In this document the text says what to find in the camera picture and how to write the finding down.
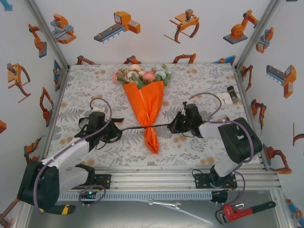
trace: red pipe wrench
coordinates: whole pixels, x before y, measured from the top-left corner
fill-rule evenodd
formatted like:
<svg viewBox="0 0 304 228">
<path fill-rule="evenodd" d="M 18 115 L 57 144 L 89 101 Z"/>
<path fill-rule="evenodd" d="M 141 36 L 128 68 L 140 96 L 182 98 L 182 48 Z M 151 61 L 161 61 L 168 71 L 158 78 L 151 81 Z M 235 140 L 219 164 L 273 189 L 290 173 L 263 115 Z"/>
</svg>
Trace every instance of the red pipe wrench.
<svg viewBox="0 0 304 228">
<path fill-rule="evenodd" d="M 233 222 L 242 217 L 274 208 L 275 206 L 276 203 L 273 201 L 269 201 L 267 203 L 260 204 L 245 210 L 241 210 L 244 207 L 243 203 L 238 205 L 224 205 L 221 210 L 218 210 L 215 213 L 215 217 L 217 218 L 218 222 L 223 225 L 224 223 Z"/>
</svg>

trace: gray floor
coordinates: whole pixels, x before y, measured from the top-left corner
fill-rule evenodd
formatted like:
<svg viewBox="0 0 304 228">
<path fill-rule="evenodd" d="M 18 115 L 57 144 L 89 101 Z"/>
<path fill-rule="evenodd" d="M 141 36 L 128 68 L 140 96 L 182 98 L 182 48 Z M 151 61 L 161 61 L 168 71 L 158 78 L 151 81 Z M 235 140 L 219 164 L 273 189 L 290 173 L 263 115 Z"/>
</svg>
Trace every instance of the gray floor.
<svg viewBox="0 0 304 228">
<path fill-rule="evenodd" d="M 237 192 L 229 193 L 231 200 Z M 270 201 L 267 191 L 246 191 L 239 203 L 245 208 Z M 215 219 L 220 209 L 210 201 L 180 201 L 181 209 L 213 222 L 212 228 L 276 228 L 274 209 L 241 218 L 225 226 Z M 28 228 L 204 228 L 203 222 L 183 213 L 143 202 L 100 202 L 91 208 L 82 208 L 78 202 L 76 211 L 68 216 L 31 214 Z"/>
</svg>

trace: orange wrapping paper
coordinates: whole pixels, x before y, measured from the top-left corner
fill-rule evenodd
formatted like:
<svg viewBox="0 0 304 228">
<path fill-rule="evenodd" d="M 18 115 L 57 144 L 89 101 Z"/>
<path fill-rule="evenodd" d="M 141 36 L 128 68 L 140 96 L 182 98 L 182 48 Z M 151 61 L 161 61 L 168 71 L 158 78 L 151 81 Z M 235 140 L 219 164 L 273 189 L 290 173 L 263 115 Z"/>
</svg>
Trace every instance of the orange wrapping paper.
<svg viewBox="0 0 304 228">
<path fill-rule="evenodd" d="M 153 125 L 162 105 L 163 82 L 152 82 L 141 89 L 137 88 L 136 83 L 123 86 L 140 125 L 144 127 Z M 156 131 L 152 127 L 144 130 L 144 143 L 152 153 L 158 153 L 160 145 Z"/>
</svg>

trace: flower bouquet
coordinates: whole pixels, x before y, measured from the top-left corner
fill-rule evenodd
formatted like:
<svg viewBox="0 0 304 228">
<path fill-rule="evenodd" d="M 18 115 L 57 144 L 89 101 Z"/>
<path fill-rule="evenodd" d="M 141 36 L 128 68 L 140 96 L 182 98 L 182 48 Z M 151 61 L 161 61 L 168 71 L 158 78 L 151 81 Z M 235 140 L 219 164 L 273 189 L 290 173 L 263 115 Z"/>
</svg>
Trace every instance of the flower bouquet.
<svg viewBox="0 0 304 228">
<path fill-rule="evenodd" d="M 123 84 L 137 121 L 141 126 L 147 127 L 144 131 L 144 142 L 152 153 L 157 154 L 159 143 L 156 131 L 150 127 L 157 118 L 161 109 L 163 89 L 168 85 L 171 71 L 165 64 L 162 70 L 145 72 L 137 64 L 130 65 L 129 69 L 119 69 L 113 73 L 115 83 Z"/>
</svg>

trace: black string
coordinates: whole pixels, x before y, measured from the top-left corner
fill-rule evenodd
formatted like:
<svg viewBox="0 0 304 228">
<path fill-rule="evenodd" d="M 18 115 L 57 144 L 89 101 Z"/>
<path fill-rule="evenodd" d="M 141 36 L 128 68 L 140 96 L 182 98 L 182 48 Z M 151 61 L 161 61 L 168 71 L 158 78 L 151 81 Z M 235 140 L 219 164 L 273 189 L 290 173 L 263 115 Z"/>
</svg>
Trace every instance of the black string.
<svg viewBox="0 0 304 228">
<path fill-rule="evenodd" d="M 98 149 L 97 149 L 97 146 L 96 146 L 96 147 L 95 147 L 95 150 L 101 150 L 102 148 L 105 147 L 105 145 L 106 145 L 106 143 L 104 143 L 104 145 L 103 145 L 102 147 L 98 148 Z"/>
<path fill-rule="evenodd" d="M 203 174 L 203 172 L 202 172 L 202 171 L 200 171 L 200 170 L 197 170 L 197 169 L 192 170 L 192 172 L 191 172 L 191 173 L 192 173 L 192 176 L 193 176 L 193 178 L 194 178 L 194 179 L 196 179 L 196 178 L 195 178 L 195 176 L 194 176 L 194 174 L 193 174 L 193 171 L 197 171 L 197 172 L 200 172 L 201 174 Z"/>
<path fill-rule="evenodd" d="M 148 127 L 163 127 L 163 126 L 168 126 L 169 123 L 164 123 L 164 124 L 158 124 L 158 125 L 152 125 L 152 126 L 148 126 Z M 142 127 L 142 126 L 138 126 L 138 127 L 127 127 L 125 129 L 122 129 L 121 131 L 126 131 L 126 130 L 131 130 L 131 129 L 146 129 L 148 127 Z"/>
</svg>

